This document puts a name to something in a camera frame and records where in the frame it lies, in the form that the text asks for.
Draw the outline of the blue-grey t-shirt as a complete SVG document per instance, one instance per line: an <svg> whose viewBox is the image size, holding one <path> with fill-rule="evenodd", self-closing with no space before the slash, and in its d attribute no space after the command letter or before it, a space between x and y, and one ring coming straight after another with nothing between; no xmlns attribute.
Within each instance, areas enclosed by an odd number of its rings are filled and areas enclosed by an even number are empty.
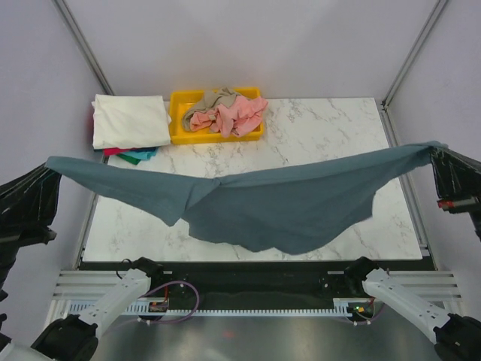
<svg viewBox="0 0 481 361"><path fill-rule="evenodd" d="M184 220L190 236L198 240L299 255L370 218L377 191L427 165L437 149L443 144L431 141L214 178L117 168L64 156L52 156L45 165L168 226Z"/></svg>

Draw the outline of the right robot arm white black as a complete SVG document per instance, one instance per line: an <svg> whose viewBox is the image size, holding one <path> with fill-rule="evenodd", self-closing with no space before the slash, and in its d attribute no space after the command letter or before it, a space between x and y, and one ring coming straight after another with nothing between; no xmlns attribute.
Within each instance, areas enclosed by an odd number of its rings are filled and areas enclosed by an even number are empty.
<svg viewBox="0 0 481 361"><path fill-rule="evenodd" d="M438 207L468 213L480 235L480 162L447 148L430 152ZM441 360L479 360L480 322L449 313L402 286L374 261L362 256L344 271L344 286L353 296L364 293L388 305L434 344Z"/></svg>

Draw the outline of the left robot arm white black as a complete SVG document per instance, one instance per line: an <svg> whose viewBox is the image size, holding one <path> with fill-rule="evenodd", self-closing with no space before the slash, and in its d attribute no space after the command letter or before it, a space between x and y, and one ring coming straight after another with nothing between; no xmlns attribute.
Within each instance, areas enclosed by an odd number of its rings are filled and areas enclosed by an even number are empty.
<svg viewBox="0 0 481 361"><path fill-rule="evenodd" d="M59 173L40 165L1 186L1 280L6 281L20 248L48 244L56 216ZM159 295L165 287L160 266L144 257L94 305L54 320L26 347L1 336L3 360L90 360L108 327L136 299Z"/></svg>

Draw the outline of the folded red t-shirt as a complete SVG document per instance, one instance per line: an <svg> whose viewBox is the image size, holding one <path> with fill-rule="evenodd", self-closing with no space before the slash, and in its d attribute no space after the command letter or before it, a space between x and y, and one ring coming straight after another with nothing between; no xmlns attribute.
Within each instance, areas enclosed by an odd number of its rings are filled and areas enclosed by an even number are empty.
<svg viewBox="0 0 481 361"><path fill-rule="evenodd" d="M103 149L103 154L105 156L115 156L117 154L121 154L121 153L125 153L125 152L128 152L129 149L121 149L121 148L106 148L106 149Z"/></svg>

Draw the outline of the folded green t-shirt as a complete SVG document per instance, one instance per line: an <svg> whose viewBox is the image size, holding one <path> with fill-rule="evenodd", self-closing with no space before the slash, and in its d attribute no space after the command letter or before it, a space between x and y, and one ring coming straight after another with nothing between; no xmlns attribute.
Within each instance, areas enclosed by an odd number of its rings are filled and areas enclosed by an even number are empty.
<svg viewBox="0 0 481 361"><path fill-rule="evenodd" d="M140 162L147 161L150 159L149 153L126 152L126 153L117 154L117 156L120 159L132 165L138 165Z"/></svg>

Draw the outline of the folded white t-shirt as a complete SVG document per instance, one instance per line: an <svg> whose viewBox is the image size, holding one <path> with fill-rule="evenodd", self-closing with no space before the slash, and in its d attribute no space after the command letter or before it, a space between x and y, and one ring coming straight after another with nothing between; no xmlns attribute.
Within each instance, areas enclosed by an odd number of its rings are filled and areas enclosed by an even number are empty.
<svg viewBox="0 0 481 361"><path fill-rule="evenodd" d="M171 118L161 96L97 94L92 102L96 150L160 147L171 143Z"/></svg>

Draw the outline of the folded light blue t-shirt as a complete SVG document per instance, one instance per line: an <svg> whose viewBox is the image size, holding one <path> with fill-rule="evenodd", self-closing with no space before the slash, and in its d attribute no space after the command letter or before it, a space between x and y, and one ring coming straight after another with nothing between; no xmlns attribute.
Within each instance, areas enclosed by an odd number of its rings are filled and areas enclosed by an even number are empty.
<svg viewBox="0 0 481 361"><path fill-rule="evenodd" d="M149 160L151 157L155 156L157 154L158 149L159 149L158 147L145 147L145 148L139 148L139 149L131 149L124 152L123 154L143 161L143 160Z"/></svg>

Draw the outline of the yellow plastic bin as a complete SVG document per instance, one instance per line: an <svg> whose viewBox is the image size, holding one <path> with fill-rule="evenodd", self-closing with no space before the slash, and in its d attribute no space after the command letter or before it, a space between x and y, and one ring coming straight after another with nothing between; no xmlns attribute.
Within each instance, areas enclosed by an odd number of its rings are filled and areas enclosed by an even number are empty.
<svg viewBox="0 0 481 361"><path fill-rule="evenodd" d="M169 115L171 117L169 132L172 144L185 145L258 141L263 136L265 131L264 121L262 121L251 133L239 138L234 135L224 138L220 133L213 133L208 128L201 129L197 132L185 131L183 128L182 117L195 103L201 100L204 93L205 91L202 89L172 92L169 105Z"/></svg>

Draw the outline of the beige t-shirt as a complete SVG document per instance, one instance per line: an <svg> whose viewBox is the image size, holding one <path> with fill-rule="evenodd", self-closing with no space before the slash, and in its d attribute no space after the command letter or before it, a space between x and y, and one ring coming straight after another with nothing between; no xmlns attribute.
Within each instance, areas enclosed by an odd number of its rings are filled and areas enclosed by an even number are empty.
<svg viewBox="0 0 481 361"><path fill-rule="evenodd" d="M207 113L209 110L213 110L219 105L224 105L230 108L234 101L241 94L231 88L224 87L217 91L208 90L204 93L201 100L196 102L182 117L183 129L187 132L191 132L191 120L195 112Z"/></svg>

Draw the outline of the pink t-shirt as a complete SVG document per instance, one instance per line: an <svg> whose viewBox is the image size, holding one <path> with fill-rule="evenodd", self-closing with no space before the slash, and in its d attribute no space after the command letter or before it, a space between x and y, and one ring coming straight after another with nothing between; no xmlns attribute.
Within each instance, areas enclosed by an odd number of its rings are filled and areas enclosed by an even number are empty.
<svg viewBox="0 0 481 361"><path fill-rule="evenodd" d="M224 138L230 135L240 138L253 132L262 123L267 107L268 101L262 97L248 99L235 96L229 107L219 104L206 111L194 111L187 129L197 132L208 128Z"/></svg>

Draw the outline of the aluminium frame rail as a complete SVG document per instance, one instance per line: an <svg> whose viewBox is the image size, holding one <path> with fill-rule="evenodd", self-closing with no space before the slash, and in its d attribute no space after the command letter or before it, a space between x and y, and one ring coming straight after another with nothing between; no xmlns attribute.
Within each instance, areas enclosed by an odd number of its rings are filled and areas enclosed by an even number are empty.
<svg viewBox="0 0 481 361"><path fill-rule="evenodd" d="M411 292L430 302L459 302L461 292L450 272L391 271L390 277ZM120 281L112 271L63 271L53 291L54 300L94 300L102 297ZM328 272L314 278L314 288L333 293L335 299L349 299L342 272Z"/></svg>

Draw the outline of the right aluminium post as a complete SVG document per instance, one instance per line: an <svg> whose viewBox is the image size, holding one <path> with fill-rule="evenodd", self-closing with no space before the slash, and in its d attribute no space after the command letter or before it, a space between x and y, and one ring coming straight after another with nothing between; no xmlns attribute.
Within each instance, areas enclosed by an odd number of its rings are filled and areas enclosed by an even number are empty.
<svg viewBox="0 0 481 361"><path fill-rule="evenodd" d="M401 84L404 82L405 77L408 75L410 69L418 59L419 54L427 43L431 33L434 31L438 21L442 17L449 3L450 0L437 0L435 2L434 7L431 9L431 12L424 22L419 34L417 35L416 40L410 48L407 57L405 58L401 68L395 76L395 79L390 85L388 92L380 102L383 111L387 112L387 109L401 87Z"/></svg>

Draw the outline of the aluminium post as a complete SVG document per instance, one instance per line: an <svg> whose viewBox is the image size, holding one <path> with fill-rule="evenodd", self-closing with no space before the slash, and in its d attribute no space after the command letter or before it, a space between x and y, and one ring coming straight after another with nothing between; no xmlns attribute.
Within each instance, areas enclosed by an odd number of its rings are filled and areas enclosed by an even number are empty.
<svg viewBox="0 0 481 361"><path fill-rule="evenodd" d="M93 73L95 79L97 80L99 86L101 87L104 94L109 96L114 95L114 91L109 81L107 80L100 63L98 62L92 48L89 45L85 35L83 34L80 26L78 25L73 12L68 6L65 0L52 0L53 6L58 11L62 21L66 25L68 31L71 33L74 42L79 48L83 58L86 60L86 64Z"/></svg>
<svg viewBox="0 0 481 361"><path fill-rule="evenodd" d="M401 84L404 82L405 77L408 75L410 69L418 59L419 54L427 43L431 33L434 31L438 21L442 17L449 3L450 0L437 0L435 2L434 7L431 9L431 12L424 22L419 34L417 35L416 40L410 48L407 57L405 58L401 68L395 76L395 79L390 85L388 92L380 102L383 111L387 112L387 109L401 87Z"/></svg>

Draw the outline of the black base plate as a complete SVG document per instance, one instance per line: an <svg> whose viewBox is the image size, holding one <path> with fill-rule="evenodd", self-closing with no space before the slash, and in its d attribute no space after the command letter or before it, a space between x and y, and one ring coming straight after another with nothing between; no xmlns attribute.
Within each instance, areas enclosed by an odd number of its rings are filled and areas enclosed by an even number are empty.
<svg viewBox="0 0 481 361"><path fill-rule="evenodd" d="M365 298L362 281L377 264L347 261L167 262L145 257L132 268L151 278L152 297L169 310L267 311L327 308L335 298Z"/></svg>

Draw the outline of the left aluminium post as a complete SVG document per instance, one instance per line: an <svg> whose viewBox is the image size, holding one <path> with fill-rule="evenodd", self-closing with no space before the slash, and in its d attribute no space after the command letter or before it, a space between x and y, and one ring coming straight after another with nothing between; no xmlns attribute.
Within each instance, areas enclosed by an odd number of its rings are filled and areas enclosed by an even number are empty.
<svg viewBox="0 0 481 361"><path fill-rule="evenodd" d="M109 81L107 80L100 63L98 62L92 48L89 45L85 35L83 34L80 26L78 25L73 12L68 6L65 0L52 0L53 6L58 11L62 21L66 25L68 31L71 33L74 42L79 48L83 58L86 60L86 64L93 73L95 79L97 80L99 86L101 87L104 94L109 96L114 95L114 91Z"/></svg>

